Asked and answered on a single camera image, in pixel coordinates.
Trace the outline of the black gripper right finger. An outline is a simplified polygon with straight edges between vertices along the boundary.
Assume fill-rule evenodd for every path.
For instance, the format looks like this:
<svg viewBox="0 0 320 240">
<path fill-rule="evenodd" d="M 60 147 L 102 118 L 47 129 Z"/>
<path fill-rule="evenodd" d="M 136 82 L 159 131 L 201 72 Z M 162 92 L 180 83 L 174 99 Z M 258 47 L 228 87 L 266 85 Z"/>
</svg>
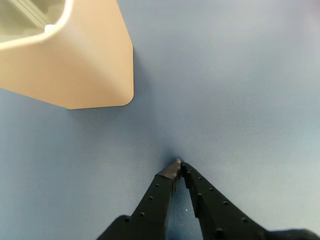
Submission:
<svg viewBox="0 0 320 240">
<path fill-rule="evenodd" d="M 204 240 L 266 240 L 268 231 L 237 208 L 190 164 L 181 172 Z"/>
</svg>

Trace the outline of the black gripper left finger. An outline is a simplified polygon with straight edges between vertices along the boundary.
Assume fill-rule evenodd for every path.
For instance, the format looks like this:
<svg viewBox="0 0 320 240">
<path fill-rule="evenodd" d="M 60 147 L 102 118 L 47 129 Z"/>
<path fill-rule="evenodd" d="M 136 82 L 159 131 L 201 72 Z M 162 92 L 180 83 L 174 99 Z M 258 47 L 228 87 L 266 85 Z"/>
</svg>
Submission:
<svg viewBox="0 0 320 240">
<path fill-rule="evenodd" d="M 181 177 L 182 162 L 175 159 L 155 176 L 132 215 L 121 215 L 99 240 L 165 240 L 171 197 Z"/>
</svg>

